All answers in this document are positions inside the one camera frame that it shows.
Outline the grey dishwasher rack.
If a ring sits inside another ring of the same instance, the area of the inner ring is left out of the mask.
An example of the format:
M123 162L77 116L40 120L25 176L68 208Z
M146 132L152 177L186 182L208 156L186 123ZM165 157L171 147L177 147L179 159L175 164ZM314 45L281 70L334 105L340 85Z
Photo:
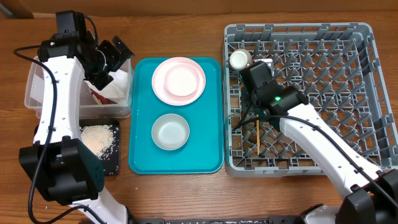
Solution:
M248 50L271 58L274 78L305 94L322 119L358 154L382 170L397 167L397 128L373 30L366 23L230 24L224 29L225 169L232 177L319 175L321 170L291 139L250 111L241 123L241 89L230 55Z

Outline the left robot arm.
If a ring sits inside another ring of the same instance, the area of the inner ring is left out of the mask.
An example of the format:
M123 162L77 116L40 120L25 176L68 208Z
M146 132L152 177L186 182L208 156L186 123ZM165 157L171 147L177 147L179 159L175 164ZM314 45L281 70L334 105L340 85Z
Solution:
M43 71L40 123L19 163L31 180L29 193L80 211L93 223L135 223L104 185L100 159L81 140L80 92L84 82L102 90L129 65L131 50L119 38L99 40L90 18L76 11L55 15L57 32L36 47L33 63Z

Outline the clear plastic bin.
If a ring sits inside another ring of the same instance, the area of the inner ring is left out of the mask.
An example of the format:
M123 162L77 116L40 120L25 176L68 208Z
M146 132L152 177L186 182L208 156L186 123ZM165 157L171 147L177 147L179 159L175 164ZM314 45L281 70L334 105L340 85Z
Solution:
M123 103L111 105L99 105L93 99L90 89L83 81L80 90L80 118L94 119L94 118L127 118L131 115L132 106L132 89L134 70L131 67L131 61L126 60L119 70L128 73L128 88L127 96ZM42 102L44 98L44 85L46 78L43 74L43 69L35 63L30 66L27 83L25 87L24 105L28 109L36 111L36 116L41 117Z

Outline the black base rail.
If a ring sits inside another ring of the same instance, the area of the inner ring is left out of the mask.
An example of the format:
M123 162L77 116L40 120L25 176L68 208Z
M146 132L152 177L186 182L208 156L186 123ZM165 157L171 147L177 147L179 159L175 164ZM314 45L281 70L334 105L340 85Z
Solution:
M274 215L266 218L236 219L188 219L165 220L163 218L138 219L139 224L304 224L302 217L295 215Z

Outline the large pink plate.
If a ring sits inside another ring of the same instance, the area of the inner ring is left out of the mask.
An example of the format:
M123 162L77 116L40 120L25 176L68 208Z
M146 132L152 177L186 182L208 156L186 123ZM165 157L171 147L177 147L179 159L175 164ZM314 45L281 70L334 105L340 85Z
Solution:
M197 70L199 74L199 84L197 90L188 96L175 96L168 92L164 85L165 73L174 65L190 65ZM196 101L204 92L206 86L206 76L202 67L190 58L173 57L162 62L153 73L152 89L155 95L164 103L172 106L184 106Z

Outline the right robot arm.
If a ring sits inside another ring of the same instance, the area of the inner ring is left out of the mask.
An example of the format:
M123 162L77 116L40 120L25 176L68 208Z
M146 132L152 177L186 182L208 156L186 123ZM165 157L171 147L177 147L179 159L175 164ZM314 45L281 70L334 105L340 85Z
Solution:
M397 170L383 172L355 152L322 120L294 86L282 88L264 61L239 71L255 118L270 123L298 144L321 168L341 198L339 207L309 208L297 223L397 223Z

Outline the white napkin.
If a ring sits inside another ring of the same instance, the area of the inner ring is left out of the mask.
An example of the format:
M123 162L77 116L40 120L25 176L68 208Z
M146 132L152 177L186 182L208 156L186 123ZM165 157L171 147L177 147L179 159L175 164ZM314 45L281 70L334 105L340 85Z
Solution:
M117 72L110 72L109 74L113 77L113 81L106 85L102 90L98 90L89 81L86 81L86 84L88 85L88 88L97 91L102 96L115 101L117 104L123 103L127 96L127 88L129 84L128 73L123 70L118 70Z

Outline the grey bowl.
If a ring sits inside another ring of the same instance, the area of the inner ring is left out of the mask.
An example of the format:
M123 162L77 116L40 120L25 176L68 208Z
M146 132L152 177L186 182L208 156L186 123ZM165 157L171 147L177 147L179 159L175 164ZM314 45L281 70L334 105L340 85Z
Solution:
M166 151L174 151L188 141L190 127L179 114L164 114L152 125L151 136L155 145Z

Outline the teal plastic tray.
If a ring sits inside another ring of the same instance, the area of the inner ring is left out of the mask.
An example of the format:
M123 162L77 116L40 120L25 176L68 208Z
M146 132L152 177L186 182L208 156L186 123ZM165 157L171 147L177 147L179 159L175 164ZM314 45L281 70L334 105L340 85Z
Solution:
M164 103L152 89L152 75L163 58L145 58L137 63L132 94L128 163L138 174L209 174L217 172L224 159L223 90L221 68L210 57L195 57L205 72L206 85L200 97L185 106ZM152 126L165 114L178 114L188 123L190 135L179 149L166 151L152 139Z

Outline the wooden chopstick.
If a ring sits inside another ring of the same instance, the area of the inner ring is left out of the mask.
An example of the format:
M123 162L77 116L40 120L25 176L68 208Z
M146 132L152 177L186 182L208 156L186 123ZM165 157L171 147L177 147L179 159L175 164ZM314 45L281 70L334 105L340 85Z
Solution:
M260 156L260 153L261 153L261 150L260 150L260 147L261 147L261 138L260 138L260 130L261 130L261 128L260 128L260 121L259 120L257 120L256 121L256 145L257 145L257 155L258 156Z

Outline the white cup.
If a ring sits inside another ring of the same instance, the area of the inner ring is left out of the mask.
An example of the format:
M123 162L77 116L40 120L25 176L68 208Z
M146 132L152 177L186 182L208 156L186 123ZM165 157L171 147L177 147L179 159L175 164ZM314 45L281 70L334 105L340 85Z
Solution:
M248 50L235 50L229 57L229 65L233 70L240 70L252 63L252 56Z

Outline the red snack wrapper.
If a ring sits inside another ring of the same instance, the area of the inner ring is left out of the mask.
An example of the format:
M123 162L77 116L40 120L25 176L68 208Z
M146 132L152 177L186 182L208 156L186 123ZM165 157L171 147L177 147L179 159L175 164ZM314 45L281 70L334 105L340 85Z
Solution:
M90 93L93 97L93 99L97 102L97 104L99 105L112 105L112 104L116 104L115 101L110 100L104 96L102 96L101 94L99 94L97 91L94 91L93 89L90 88Z

